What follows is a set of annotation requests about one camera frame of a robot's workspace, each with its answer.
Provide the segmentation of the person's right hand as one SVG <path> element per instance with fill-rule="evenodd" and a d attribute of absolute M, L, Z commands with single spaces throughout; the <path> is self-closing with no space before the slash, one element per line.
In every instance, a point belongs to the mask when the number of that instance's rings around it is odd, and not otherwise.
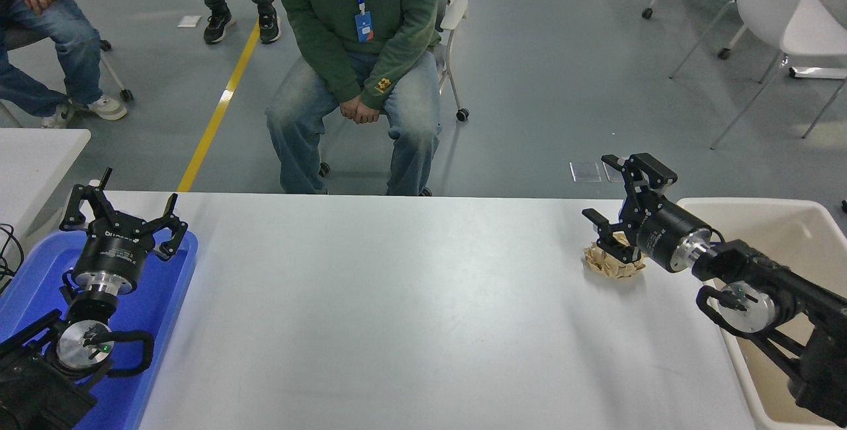
<path fill-rule="evenodd" d="M 363 104 L 361 96 L 357 95 L 350 101 L 342 102 L 339 105 L 341 114 L 349 120 L 353 120 L 356 124 L 369 124 L 372 122 L 373 114 L 371 108 Z"/>

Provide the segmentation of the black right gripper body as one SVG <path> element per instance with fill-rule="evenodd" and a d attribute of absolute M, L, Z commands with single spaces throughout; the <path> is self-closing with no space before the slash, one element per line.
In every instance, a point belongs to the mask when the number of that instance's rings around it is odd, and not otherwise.
<path fill-rule="evenodd" d="M 710 247 L 711 226 L 677 204 L 664 201 L 645 210 L 636 245 L 662 269 L 678 273 L 693 267 Z"/>

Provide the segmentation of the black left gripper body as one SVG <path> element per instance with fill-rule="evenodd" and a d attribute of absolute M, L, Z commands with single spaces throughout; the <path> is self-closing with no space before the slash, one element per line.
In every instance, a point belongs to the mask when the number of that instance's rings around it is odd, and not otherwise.
<path fill-rule="evenodd" d="M 91 222 L 87 242 L 73 267 L 73 282 L 88 285 L 100 275 L 120 278 L 121 285 L 137 285 L 146 257 L 156 243 L 152 234 L 131 237 L 135 226 L 122 226 L 115 231 L 107 219 Z"/>

